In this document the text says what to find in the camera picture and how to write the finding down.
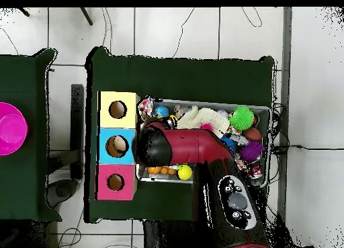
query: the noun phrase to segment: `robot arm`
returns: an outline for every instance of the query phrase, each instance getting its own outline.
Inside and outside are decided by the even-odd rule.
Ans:
[[[211,234],[212,248],[269,248],[237,165],[215,134],[199,129],[174,130],[165,120],[153,120],[135,141],[136,161],[147,167],[197,163],[193,211],[196,221],[203,223],[202,230]]]

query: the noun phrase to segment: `magenta bowl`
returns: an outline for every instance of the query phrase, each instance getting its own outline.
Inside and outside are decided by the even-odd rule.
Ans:
[[[0,156],[16,152],[24,143],[28,125],[13,105],[0,102]]]

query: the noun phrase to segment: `blue ball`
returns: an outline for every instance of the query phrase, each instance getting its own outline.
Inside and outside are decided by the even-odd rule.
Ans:
[[[229,147],[229,149],[235,153],[237,151],[237,145],[235,144],[235,142],[233,140],[231,140],[229,137],[227,136],[223,136],[221,138],[221,141],[227,145]]]
[[[169,109],[165,106],[157,106],[153,110],[153,115],[157,116],[158,118],[165,118],[169,116]]]

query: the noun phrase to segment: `green table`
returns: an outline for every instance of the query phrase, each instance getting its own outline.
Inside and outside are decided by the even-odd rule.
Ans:
[[[131,202],[94,200],[97,92],[127,91],[162,99],[271,107],[273,59],[189,60],[110,56],[95,47],[87,57],[85,220],[191,220],[191,185],[140,182]]]
[[[0,101],[24,115],[28,135],[15,153],[0,157],[0,219],[60,220],[44,199],[48,167],[47,68],[55,51],[0,56]]]

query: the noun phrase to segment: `shape sorter box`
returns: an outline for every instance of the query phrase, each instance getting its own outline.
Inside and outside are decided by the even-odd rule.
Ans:
[[[132,154],[132,140],[136,134],[135,129],[120,128],[100,128],[99,133],[99,164],[134,164],[134,155]],[[107,143],[113,136],[120,136],[126,142],[125,153],[121,157],[113,157],[106,151]]]
[[[112,190],[109,179],[117,175],[122,178],[120,190]],[[131,201],[137,189],[135,164],[131,165],[106,165],[100,164],[97,176],[96,200]]]
[[[136,107],[140,98],[135,93],[98,91],[99,100],[101,128],[136,128]]]

